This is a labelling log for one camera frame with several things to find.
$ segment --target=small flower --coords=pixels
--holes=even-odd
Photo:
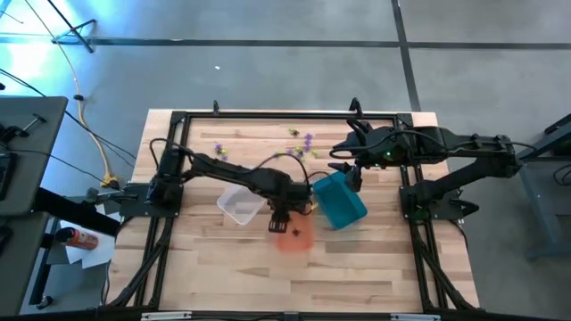
[[[220,154],[220,152],[222,151],[222,144],[216,143],[216,144],[214,145],[214,151],[215,151],[217,154]]]

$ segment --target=bottle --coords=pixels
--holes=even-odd
[[[57,242],[83,250],[93,250],[99,244],[97,236],[73,227],[60,229],[55,233],[54,237]]]

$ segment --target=clear plastic container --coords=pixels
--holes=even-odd
[[[266,199],[241,185],[231,185],[216,201],[239,225],[246,225],[266,203]]]

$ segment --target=gray table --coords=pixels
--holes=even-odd
[[[30,137],[14,138],[14,150],[33,150],[50,153],[62,123],[68,99],[65,97],[0,98],[0,123],[5,127],[24,127],[32,113],[47,122],[32,128]],[[12,240],[0,255],[0,316],[17,315],[36,262],[44,236],[48,214],[29,213],[39,188],[48,157],[36,153],[19,153],[17,168],[6,198],[0,202],[0,224],[7,216],[7,226],[13,230]]]

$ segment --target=wire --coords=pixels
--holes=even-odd
[[[0,10],[0,13],[7,15],[8,17],[12,18],[14,21],[19,22],[20,24],[24,24],[24,21],[19,21],[18,19],[12,17],[10,14],[6,13],[6,11]]]
[[[566,181],[566,178],[567,178],[569,175],[571,175],[571,169],[568,170],[567,173],[565,173],[565,174],[561,177],[561,179],[559,179],[559,178],[557,177],[557,175],[558,175],[558,173],[559,173],[560,171],[562,171],[563,169],[569,169],[569,168],[571,168],[571,164],[567,164],[567,165],[561,166],[560,168],[556,169],[556,170],[553,172],[553,180],[555,181],[555,183],[557,183],[557,185],[560,185],[560,186],[570,186],[570,185],[571,185],[571,181]]]
[[[105,281],[103,281],[103,287],[101,288],[101,305],[104,306],[107,301],[107,296],[109,295],[110,281],[109,281],[109,268],[111,267],[111,261],[109,260],[105,264]]]
[[[531,144],[520,143],[520,142],[500,142],[500,143],[502,143],[502,144],[511,144],[511,145],[524,146],[524,147],[527,147],[527,148],[531,148],[531,149],[533,149],[534,151],[537,151],[537,147],[535,147],[535,146],[533,146],[533,145],[531,145]]]
[[[331,177],[331,174],[327,173],[325,170],[318,170],[316,172],[313,172],[313,173],[309,174],[308,177],[312,178],[312,177],[316,176],[317,174],[324,174],[328,177]]]
[[[73,68],[73,65],[71,64],[70,58],[68,57],[68,55],[65,53],[65,50],[63,50],[62,45],[60,44],[60,42],[58,41],[57,37],[54,36],[54,33],[52,33],[52,30],[50,30],[46,23],[42,20],[42,18],[39,16],[39,14],[37,14],[36,10],[34,9],[34,7],[29,3],[28,0],[24,0],[26,2],[26,4],[28,5],[29,9],[36,15],[37,19],[42,23],[42,25],[44,25],[44,28],[46,29],[46,31],[50,34],[50,37],[52,37],[52,40],[57,44],[57,46],[60,48],[60,50],[62,51],[63,57],[65,58],[65,60],[67,61],[68,65],[70,66],[71,69],[71,73],[73,74],[73,82],[75,83],[75,93],[76,95],[74,96],[74,99],[76,100],[76,102],[78,102],[78,115],[79,115],[79,121],[81,122],[81,124],[83,124],[84,127],[88,128],[87,123],[85,122],[84,118],[83,118],[83,102],[82,100],[76,99],[76,96],[81,96],[81,92],[79,90],[79,82],[78,82],[78,75],[75,72],[75,69]],[[89,133],[91,135],[91,138],[93,139],[93,141],[95,142],[95,144],[97,145],[97,148],[99,149],[99,152],[101,153],[101,158],[103,160],[103,165],[105,168],[105,174],[103,176],[103,186],[111,186],[111,181],[118,181],[118,178],[116,178],[112,173],[111,173],[111,169],[109,167],[109,162],[107,161],[107,155],[105,155],[105,150],[103,149],[101,143],[99,142],[99,140],[97,139],[97,137],[95,135],[93,135],[92,133]]]
[[[457,221],[455,221],[453,219],[449,219],[448,221],[451,222],[462,233],[462,236],[464,237],[464,244],[466,245],[466,251],[467,251],[468,250],[468,238],[466,237],[466,232],[464,232],[464,229],[462,228],[462,226],[460,226],[460,224]]]
[[[2,68],[0,68],[0,74],[5,75],[6,77],[10,78],[11,80],[15,81],[16,83],[27,87],[33,91],[35,91],[36,93],[38,93],[39,95],[46,97],[46,95],[44,95],[42,92],[40,92],[39,90],[37,90],[35,87],[33,87],[32,85],[30,85],[29,83],[25,82],[24,80],[14,76],[13,74],[11,74],[10,72],[3,70]],[[131,168],[134,168],[133,164],[131,164],[130,162],[128,162],[128,160],[126,160],[125,158],[123,158],[117,151],[115,151],[114,149],[111,148],[111,146],[119,149],[120,151],[126,153],[127,155],[129,155],[130,157],[132,157],[134,160],[137,159],[137,157],[135,157],[135,155],[133,155],[132,153],[126,151],[125,149],[119,147],[118,145],[108,141],[107,139],[99,136],[98,134],[94,133],[90,128],[87,128],[86,126],[84,126],[78,119],[76,119],[75,117],[73,117],[73,115],[71,115],[68,111],[64,111],[65,114],[70,117],[71,119],[73,119],[73,121],[75,121],[78,125],[80,125],[83,129],[85,129],[88,133],[94,135],[95,137],[99,138],[102,143],[113,153],[115,153],[115,155],[117,155],[119,158],[121,158],[123,161],[125,161],[125,163],[127,163],[127,165],[129,165]]]
[[[6,150],[6,151],[7,151],[7,152],[33,152],[33,153],[42,154],[42,155],[51,157],[51,158],[53,158],[53,159],[56,159],[56,160],[58,160],[58,161],[64,163],[65,165],[67,165],[67,166],[69,166],[69,167],[71,167],[71,168],[73,168],[73,169],[75,169],[75,170],[77,170],[77,171],[80,171],[80,172],[83,173],[83,174],[89,175],[89,176],[91,176],[92,178],[98,180],[98,181],[101,182],[101,183],[104,183],[103,180],[99,179],[97,176],[95,176],[95,175],[89,173],[88,171],[85,171],[85,170],[83,170],[83,169],[80,169],[80,168],[78,168],[77,166],[71,165],[71,164],[69,164],[69,162],[67,162],[67,161],[65,161],[65,160],[62,160],[62,159],[59,158],[59,157],[53,156],[52,154],[47,153],[47,152],[29,151],[29,150]]]
[[[185,146],[183,146],[183,145],[181,145],[181,144],[177,144],[177,143],[175,143],[175,142],[173,142],[173,141],[171,141],[171,140],[169,140],[169,139],[166,139],[166,138],[154,138],[154,139],[152,139],[151,142],[149,143],[149,149],[151,150],[151,155],[153,156],[154,164],[156,165],[157,168],[159,168],[159,162],[157,161],[157,156],[156,156],[155,153],[154,153],[153,144],[154,144],[155,142],[158,142],[158,141],[166,142],[166,143],[168,143],[168,144],[173,144],[173,145],[177,146],[179,149],[181,149],[181,150],[187,152],[188,155],[189,155],[189,160],[190,160],[191,163],[193,162],[193,160],[190,159],[190,156],[195,157],[195,158],[199,158],[199,159],[202,158],[202,156],[200,156],[200,155],[194,153],[193,150],[191,150],[190,148],[187,148],[187,147],[185,147]],[[213,167],[216,167],[216,168],[219,168],[219,169],[224,169],[224,170],[226,170],[226,171],[230,171],[230,172],[233,172],[233,173],[236,173],[236,174],[239,174],[239,175],[245,175],[245,174],[250,174],[250,173],[254,172],[254,170],[259,169],[260,167],[262,167],[263,165],[265,165],[268,161],[271,161],[271,160],[273,160],[273,159],[275,159],[275,158],[278,158],[278,157],[281,157],[281,156],[292,157],[293,159],[295,159],[295,160],[300,164],[300,166],[302,167],[302,170],[303,170],[303,176],[305,177],[305,184],[307,184],[308,192],[310,192],[310,191],[311,191],[310,177],[309,177],[308,174],[307,174],[307,170],[305,169],[305,166],[303,166],[303,163],[302,163],[302,161],[301,161],[300,159],[298,159],[297,157],[295,157],[295,156],[293,156],[293,155],[291,155],[291,154],[288,154],[288,153],[284,153],[284,152],[275,153],[275,154],[271,155],[270,157],[268,157],[267,159],[263,160],[260,164],[258,164],[258,165],[257,165],[256,167],[254,167],[253,169],[247,169],[247,170],[244,170],[244,171],[222,168],[221,166],[218,166],[218,165],[216,165],[215,163],[212,163],[211,165],[212,165]]]

